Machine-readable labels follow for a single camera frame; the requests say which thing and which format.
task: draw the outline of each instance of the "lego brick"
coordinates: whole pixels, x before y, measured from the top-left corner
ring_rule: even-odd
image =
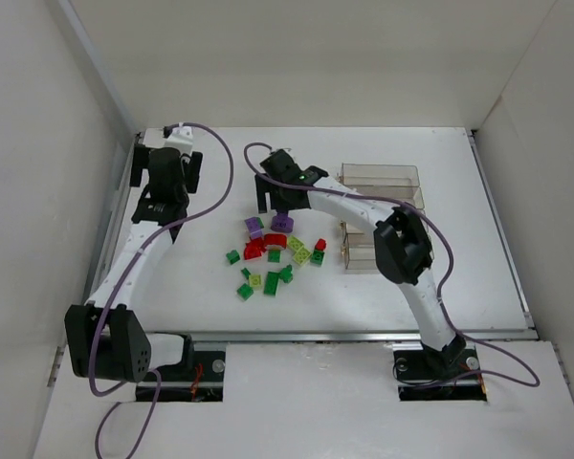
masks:
[[[259,249],[262,252],[266,251],[266,243],[264,242],[265,237],[256,237],[255,239],[251,239],[251,242],[249,242],[248,244],[252,244],[254,246],[259,247]]]
[[[251,274],[249,276],[249,286],[254,290],[261,289],[263,282],[261,281],[261,274]]]
[[[287,247],[292,251],[299,251],[302,247],[304,247],[304,243],[297,239],[295,236],[289,236],[287,238]]]
[[[226,257],[231,265],[233,265],[236,261],[240,259],[240,255],[237,251],[231,251],[230,253],[226,253]]]
[[[242,284],[236,292],[238,293],[238,296],[246,301],[253,294],[253,289],[249,287],[249,284]]]
[[[264,236],[264,233],[261,229],[257,229],[255,231],[249,231],[249,235],[251,236],[251,239],[258,239]]]
[[[313,251],[313,256],[310,259],[310,262],[314,265],[321,266],[323,264],[323,258],[325,256],[325,252],[323,251]]]
[[[294,230],[294,219],[286,213],[278,213],[273,217],[270,229],[275,232],[289,234]]]
[[[245,225],[247,225],[247,230],[249,232],[261,230],[261,226],[259,225],[259,220],[257,217],[251,217],[245,220]]]
[[[278,273],[268,271],[266,274],[266,284],[264,285],[264,295],[275,296],[278,288]]]
[[[249,231],[252,239],[263,236],[263,232],[261,230],[262,227],[259,223],[260,221],[257,217],[251,217],[245,220],[245,225],[247,225],[247,230]]]
[[[253,260],[261,256],[261,249],[258,246],[247,244],[243,253],[245,260]]]
[[[282,247],[283,249],[287,248],[287,236],[284,234],[266,234],[264,236],[264,244],[266,247],[274,246],[274,247]]]
[[[315,244],[316,251],[324,251],[326,247],[327,242],[325,242],[325,239],[320,239],[319,241],[317,241],[317,244]]]
[[[280,263],[280,251],[268,251],[268,261],[271,263]]]
[[[292,273],[292,269],[293,269],[293,266],[287,265],[285,268],[280,270],[280,273],[278,273],[278,276],[280,277],[280,279],[283,282],[285,282],[286,284],[291,282],[294,278],[294,275]]]
[[[308,251],[305,247],[301,247],[295,254],[294,254],[294,261],[302,266],[304,263],[308,261],[311,256],[311,252]]]

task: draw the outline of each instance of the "lime green lego brick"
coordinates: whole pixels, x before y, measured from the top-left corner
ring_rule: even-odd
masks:
[[[242,299],[246,301],[253,294],[253,289],[248,284],[242,284],[238,290],[236,290],[236,292]]]
[[[295,236],[289,236],[287,238],[287,247],[292,251],[299,251],[302,247],[304,247],[304,243],[297,239]]]
[[[251,274],[249,276],[249,287],[254,290],[261,289],[263,282],[261,281],[261,274]]]
[[[280,251],[268,251],[268,261],[272,263],[280,263]]]
[[[323,264],[323,258],[325,253],[323,251],[313,251],[313,256],[310,259],[310,262],[313,265],[321,266]]]
[[[266,274],[266,284],[264,285],[264,295],[275,296],[278,288],[278,273],[268,271]]]
[[[302,266],[308,261],[311,255],[312,253],[309,252],[308,249],[302,247],[294,254],[294,261]]]
[[[231,251],[230,253],[226,253],[226,257],[231,265],[233,265],[236,261],[240,259],[240,255],[237,251]]]
[[[288,284],[289,282],[291,282],[294,279],[294,275],[292,274],[292,269],[293,269],[293,267],[291,265],[287,265],[285,268],[280,270],[280,273],[278,273],[278,276],[280,277],[280,279],[283,282],[285,282],[286,284]]]

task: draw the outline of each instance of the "transparent container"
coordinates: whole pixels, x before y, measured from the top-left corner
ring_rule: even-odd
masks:
[[[424,208],[419,173],[414,165],[343,164],[341,181],[360,194],[405,201]]]
[[[414,165],[343,164],[338,179],[361,194],[399,199],[425,213],[419,174]],[[345,222],[340,222],[340,226],[346,271],[377,273],[372,237]]]

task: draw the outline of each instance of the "white table surface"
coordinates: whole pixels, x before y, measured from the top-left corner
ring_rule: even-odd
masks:
[[[159,404],[136,458],[574,459],[574,405],[547,342],[502,344],[541,378],[537,389],[485,378],[488,402],[399,402],[390,346],[231,345],[223,403]],[[526,378],[499,353],[483,368]],[[110,397],[133,400],[130,384]],[[92,459],[111,402],[64,362],[35,459]],[[131,449],[147,403],[120,406],[105,458]]]
[[[240,270],[252,273],[286,265],[239,262],[247,232],[243,220],[257,215],[254,176],[242,157],[248,142],[290,147],[300,166],[317,165],[336,174],[342,163],[407,164],[419,171],[425,211],[453,245],[456,265],[445,300],[457,326],[469,330],[526,328],[517,288],[497,234],[467,134],[461,128],[223,128],[235,157],[232,194],[211,215],[186,224],[162,260],[136,311],[145,330],[157,331],[412,331],[416,322],[399,290],[379,274],[347,274],[340,256],[335,218],[312,210],[291,212],[298,238],[309,248],[328,241],[325,261],[296,269],[294,281],[280,284],[275,298],[256,293],[247,302],[236,295]],[[223,192],[228,163],[221,146],[194,132],[194,149],[204,153],[198,193],[189,213],[205,208]],[[263,148],[252,151],[259,162]],[[141,189],[133,188],[118,247],[129,228]],[[269,226],[272,214],[262,216]],[[436,281],[447,266],[432,236]]]

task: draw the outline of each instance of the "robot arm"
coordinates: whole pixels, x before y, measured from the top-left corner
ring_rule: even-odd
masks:
[[[288,185],[333,189],[358,194],[315,166],[299,168],[284,150],[273,152],[260,164],[268,177]],[[431,241],[421,220],[406,207],[380,201],[354,200],[340,195],[275,186],[255,176],[257,205],[286,212],[310,208],[333,215],[374,238],[376,264],[381,274],[397,284],[419,325],[421,342],[430,366],[438,372],[450,367],[465,347],[445,320],[431,273]]]
[[[98,318],[120,281],[121,287],[106,320],[109,333],[100,337],[97,378],[139,383],[149,368],[181,364],[190,369],[193,354],[190,337],[146,334],[135,311],[144,307],[141,301],[148,280],[176,241],[181,227],[162,232],[144,251],[142,243],[161,227],[187,217],[188,194],[197,190],[202,153],[192,152],[191,148],[191,129],[184,127],[171,129],[154,142],[136,144],[130,184],[141,184],[143,169],[148,169],[149,182],[132,217],[125,246],[98,289],[83,305],[73,305],[66,313],[66,336],[77,376],[88,376]],[[136,256],[139,256],[137,263],[121,279]]]

